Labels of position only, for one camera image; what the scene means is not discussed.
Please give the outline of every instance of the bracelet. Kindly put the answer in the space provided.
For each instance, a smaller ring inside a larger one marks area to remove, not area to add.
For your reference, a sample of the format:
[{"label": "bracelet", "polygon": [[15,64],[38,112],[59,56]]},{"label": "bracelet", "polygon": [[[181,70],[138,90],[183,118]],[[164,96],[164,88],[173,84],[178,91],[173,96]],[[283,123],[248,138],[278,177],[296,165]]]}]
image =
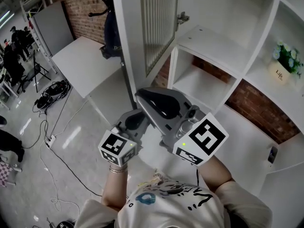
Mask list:
[{"label": "bracelet", "polygon": [[121,170],[115,170],[115,169],[113,169],[112,167],[110,167],[110,168],[109,168],[109,171],[112,172],[112,173],[115,173],[115,174],[123,173],[123,172],[128,171],[128,167],[125,167],[124,169],[121,169]]}]

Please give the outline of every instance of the door hinge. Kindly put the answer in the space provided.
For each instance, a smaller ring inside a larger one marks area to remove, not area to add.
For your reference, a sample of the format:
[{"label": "door hinge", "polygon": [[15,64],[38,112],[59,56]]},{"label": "door hinge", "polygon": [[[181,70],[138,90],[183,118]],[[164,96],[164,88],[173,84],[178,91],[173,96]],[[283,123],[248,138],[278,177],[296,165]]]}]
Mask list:
[{"label": "door hinge", "polygon": [[176,31],[179,29],[179,25],[187,22],[190,19],[189,16],[186,15],[185,12],[182,12],[181,14],[177,15],[177,21],[176,21]]}]

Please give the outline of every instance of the potted plant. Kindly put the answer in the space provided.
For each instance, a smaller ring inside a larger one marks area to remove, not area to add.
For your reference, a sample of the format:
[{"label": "potted plant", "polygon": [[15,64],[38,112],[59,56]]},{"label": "potted plant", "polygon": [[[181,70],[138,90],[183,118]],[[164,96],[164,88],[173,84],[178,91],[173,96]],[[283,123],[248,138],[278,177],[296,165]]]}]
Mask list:
[{"label": "potted plant", "polygon": [[273,59],[268,67],[270,74],[282,85],[285,85],[291,74],[297,74],[301,77],[301,63],[298,58],[299,51],[296,48],[291,49],[286,43],[279,41],[273,51]]}]

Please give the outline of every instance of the cabinet door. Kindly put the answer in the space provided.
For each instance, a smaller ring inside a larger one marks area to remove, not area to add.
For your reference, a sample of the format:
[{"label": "cabinet door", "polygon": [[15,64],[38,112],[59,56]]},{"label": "cabinet door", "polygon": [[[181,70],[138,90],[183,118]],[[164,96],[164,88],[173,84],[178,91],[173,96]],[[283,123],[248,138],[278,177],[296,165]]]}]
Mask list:
[{"label": "cabinet door", "polygon": [[175,46],[177,0],[114,0],[134,94],[151,85]]}]

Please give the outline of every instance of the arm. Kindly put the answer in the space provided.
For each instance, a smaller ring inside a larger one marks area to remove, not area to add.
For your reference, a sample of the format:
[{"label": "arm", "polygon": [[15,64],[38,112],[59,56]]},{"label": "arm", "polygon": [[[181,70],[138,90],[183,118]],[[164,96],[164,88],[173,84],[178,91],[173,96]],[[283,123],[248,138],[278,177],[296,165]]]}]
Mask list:
[{"label": "arm", "polygon": [[212,192],[215,192],[222,184],[234,181],[230,171],[215,155],[199,166],[198,170]]},{"label": "arm", "polygon": [[[111,165],[114,170],[121,170],[116,165]],[[128,171],[112,173],[109,171],[101,203],[117,211],[121,210],[126,202]]]}]

